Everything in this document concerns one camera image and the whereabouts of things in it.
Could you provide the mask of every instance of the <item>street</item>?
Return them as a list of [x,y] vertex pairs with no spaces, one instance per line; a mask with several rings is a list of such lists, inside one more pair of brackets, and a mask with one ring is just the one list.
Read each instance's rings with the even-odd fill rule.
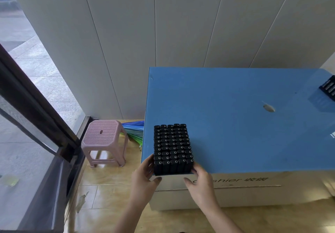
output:
[[0,6],[0,44],[9,52],[36,33],[22,10]]

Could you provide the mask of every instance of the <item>blue tabletop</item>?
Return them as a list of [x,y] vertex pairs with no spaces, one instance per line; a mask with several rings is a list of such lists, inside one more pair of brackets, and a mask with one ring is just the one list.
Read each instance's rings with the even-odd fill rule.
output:
[[335,102],[318,89],[330,76],[323,69],[151,67],[142,160],[153,153],[154,125],[184,123],[195,161],[210,173],[334,169]]

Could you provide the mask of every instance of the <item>hand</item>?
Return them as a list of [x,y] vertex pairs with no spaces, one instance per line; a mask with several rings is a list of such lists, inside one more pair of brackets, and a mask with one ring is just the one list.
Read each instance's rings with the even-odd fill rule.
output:
[[209,210],[214,210],[220,206],[216,200],[214,193],[213,178],[211,174],[206,172],[198,163],[194,163],[191,172],[198,177],[196,183],[193,183],[188,178],[184,178],[187,189],[191,197],[199,208],[205,213]]
[[131,205],[134,205],[142,210],[151,200],[153,193],[162,180],[161,177],[157,177],[153,181],[149,180],[153,175],[153,166],[154,164],[152,154],[147,159],[145,159],[139,168],[136,169],[131,175],[129,202]]

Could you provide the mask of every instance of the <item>stool seat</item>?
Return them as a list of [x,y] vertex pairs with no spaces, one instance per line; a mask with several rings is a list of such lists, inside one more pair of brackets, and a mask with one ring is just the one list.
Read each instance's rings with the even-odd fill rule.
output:
[[[125,141],[122,147],[118,145],[119,135],[123,133]],[[126,163],[125,154],[128,135],[122,124],[116,120],[94,120],[86,130],[81,142],[81,148],[91,167],[97,164],[116,164],[120,167]],[[91,151],[109,151],[113,159],[93,159]]]

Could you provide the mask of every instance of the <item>forearm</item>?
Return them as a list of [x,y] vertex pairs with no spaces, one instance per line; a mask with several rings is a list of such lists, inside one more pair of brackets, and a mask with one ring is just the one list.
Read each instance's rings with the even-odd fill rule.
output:
[[202,211],[216,233],[243,233],[219,206]]
[[114,233],[133,233],[144,208],[128,203],[116,223]]

